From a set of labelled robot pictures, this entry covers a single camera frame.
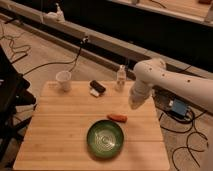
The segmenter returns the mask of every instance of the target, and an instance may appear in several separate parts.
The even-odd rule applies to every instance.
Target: desk
[[[89,82],[72,82],[68,93],[56,82],[44,86],[36,111],[14,164],[14,170],[143,170],[168,171],[169,162],[153,100],[137,110],[128,105],[127,82],[123,92],[114,90],[114,82],[102,97],[89,94]],[[111,160],[97,161],[87,150],[90,126],[110,113],[125,114],[128,121],[119,124],[125,142],[121,153]]]

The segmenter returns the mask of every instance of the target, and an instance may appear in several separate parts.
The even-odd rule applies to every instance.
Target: black object
[[[95,80],[90,82],[90,86],[99,93],[104,93],[106,91],[106,88]]]
[[[14,125],[13,115],[16,113],[16,106],[35,104],[36,99],[27,91],[30,83],[25,80],[12,66],[2,47],[0,46],[0,161],[12,138],[23,140],[19,130],[26,127],[31,117]]]

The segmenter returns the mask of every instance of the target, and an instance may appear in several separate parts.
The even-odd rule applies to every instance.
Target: cup
[[[69,71],[60,71],[56,74],[56,81],[63,91],[69,91],[71,88],[71,73]]]

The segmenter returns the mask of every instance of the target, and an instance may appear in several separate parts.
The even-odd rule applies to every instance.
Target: bowl
[[[95,122],[87,133],[89,151],[96,157],[108,159],[121,150],[124,134],[120,126],[110,120]]]

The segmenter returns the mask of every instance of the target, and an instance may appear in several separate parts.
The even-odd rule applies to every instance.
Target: bottle
[[[122,91],[123,88],[124,88],[125,82],[126,82],[125,66],[120,65],[120,68],[117,72],[117,80],[116,80],[115,90],[116,91]]]
[[[57,6],[56,14],[58,15],[58,21],[59,22],[65,22],[63,11],[61,10],[61,8],[60,8],[58,3],[56,3],[56,6]]]

